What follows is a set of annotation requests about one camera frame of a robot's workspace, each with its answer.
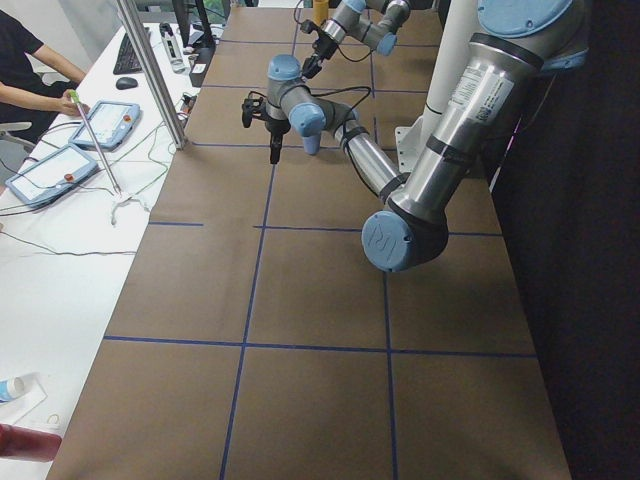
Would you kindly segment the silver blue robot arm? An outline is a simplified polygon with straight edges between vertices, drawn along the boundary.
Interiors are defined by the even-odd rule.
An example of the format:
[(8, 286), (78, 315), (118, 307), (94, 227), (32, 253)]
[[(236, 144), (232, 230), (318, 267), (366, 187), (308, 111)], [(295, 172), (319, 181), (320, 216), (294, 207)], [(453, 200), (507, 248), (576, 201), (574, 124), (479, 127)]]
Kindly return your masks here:
[(343, 41), (350, 37), (383, 56), (389, 56), (397, 43), (397, 32), (408, 20), (410, 1), (341, 1), (320, 25), (312, 20), (300, 24), (306, 34), (316, 32), (313, 53), (305, 59), (302, 77), (311, 79), (332, 58)]
[(362, 182), (383, 202), (361, 241), (377, 268), (402, 271), (436, 258), (449, 231), (445, 208), (486, 139), (507, 133), (533, 78), (577, 68), (586, 59), (587, 1), (453, 1), (423, 113), (396, 135), (392, 162), (359, 123), (355, 110), (313, 94), (308, 81), (346, 39), (389, 55), (413, 9), (410, 1), (343, 1), (316, 32), (304, 61), (273, 57), (266, 96), (244, 103), (242, 120), (260, 119), (277, 163), (283, 136), (297, 132), (308, 153), (330, 133)]

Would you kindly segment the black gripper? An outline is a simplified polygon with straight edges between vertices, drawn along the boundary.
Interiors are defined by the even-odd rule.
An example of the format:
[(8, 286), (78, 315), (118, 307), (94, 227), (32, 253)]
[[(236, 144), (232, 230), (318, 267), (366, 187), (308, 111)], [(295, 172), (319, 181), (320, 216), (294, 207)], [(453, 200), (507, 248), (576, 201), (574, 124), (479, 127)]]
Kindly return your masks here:
[(319, 32), (318, 38), (313, 43), (313, 55), (305, 59), (302, 66), (302, 77), (309, 80), (314, 78), (321, 70), (324, 60), (332, 58), (338, 50), (339, 44), (326, 32)]
[(267, 130), (270, 133), (270, 156), (271, 165), (277, 165), (280, 161), (281, 144), (283, 137), (290, 130), (290, 123), (287, 119), (275, 119), (269, 117), (267, 119)]

